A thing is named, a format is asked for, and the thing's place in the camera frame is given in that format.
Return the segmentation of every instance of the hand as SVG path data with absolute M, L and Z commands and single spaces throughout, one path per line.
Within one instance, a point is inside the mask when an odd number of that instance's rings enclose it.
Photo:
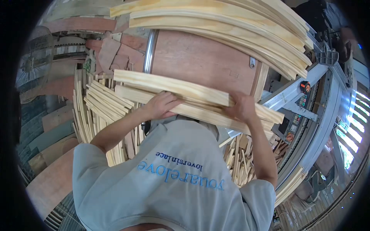
M 182 103 L 183 101 L 178 100 L 171 92 L 162 91 L 140 109 L 141 113 L 145 116 L 145 121 L 164 119 L 176 115 L 176 113 L 169 110 Z
M 238 118 L 245 123 L 252 123 L 258 119 L 254 98 L 241 92 L 231 92 L 230 96 L 235 101 L 235 106 L 226 107 L 225 112 L 232 118 Z

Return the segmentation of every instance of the tape measure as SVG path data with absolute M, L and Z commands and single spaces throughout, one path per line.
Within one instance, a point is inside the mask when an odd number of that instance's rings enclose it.
M 307 94 L 311 90 L 311 85 L 310 85 L 310 82 L 308 81 L 302 81 L 299 87 L 301 91 L 305 94 Z

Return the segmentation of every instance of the gray t-shirt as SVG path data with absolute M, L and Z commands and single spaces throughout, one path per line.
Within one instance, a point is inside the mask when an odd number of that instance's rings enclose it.
M 96 146 L 74 150 L 73 196 L 87 230 L 142 223 L 174 230 L 268 230 L 272 184 L 232 181 L 215 136 L 194 121 L 159 124 L 127 162 L 108 167 Z

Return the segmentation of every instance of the man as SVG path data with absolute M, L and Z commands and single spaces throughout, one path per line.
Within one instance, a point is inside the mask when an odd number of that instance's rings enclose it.
M 339 52 L 339 62 L 346 62 L 350 58 L 352 46 L 357 46 L 357 41 L 345 15 L 335 4 L 325 0 L 309 0 L 292 9 L 316 32 L 324 33 L 331 28 L 333 31 L 329 33 L 338 33 L 340 39 L 333 36 L 332 45 Z
M 90 144 L 75 148 L 73 196 L 85 228 L 268 230 L 276 199 L 275 159 L 254 98 L 238 92 L 231 96 L 236 105 L 225 112 L 250 128 L 257 180 L 239 189 L 223 160 L 214 126 L 176 116 L 170 110 L 182 102 L 161 92 L 107 126 Z M 108 167 L 105 153 L 147 120 L 152 127 L 135 158 Z

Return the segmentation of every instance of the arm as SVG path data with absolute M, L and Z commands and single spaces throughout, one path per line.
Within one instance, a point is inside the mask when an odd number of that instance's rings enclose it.
M 261 120 L 256 114 L 254 98 L 240 92 L 233 92 L 230 95 L 236 104 L 234 107 L 226 108 L 225 111 L 230 117 L 240 119 L 249 127 L 253 139 L 253 164 L 256 177 L 270 182 L 276 188 L 278 169 Z
M 161 92 L 154 96 L 147 104 L 127 114 L 122 119 L 108 125 L 101 130 L 90 142 L 104 153 L 114 148 L 125 136 L 142 122 L 153 119 L 164 119 L 175 115 L 172 108 L 181 104 L 176 96 L 170 92 Z

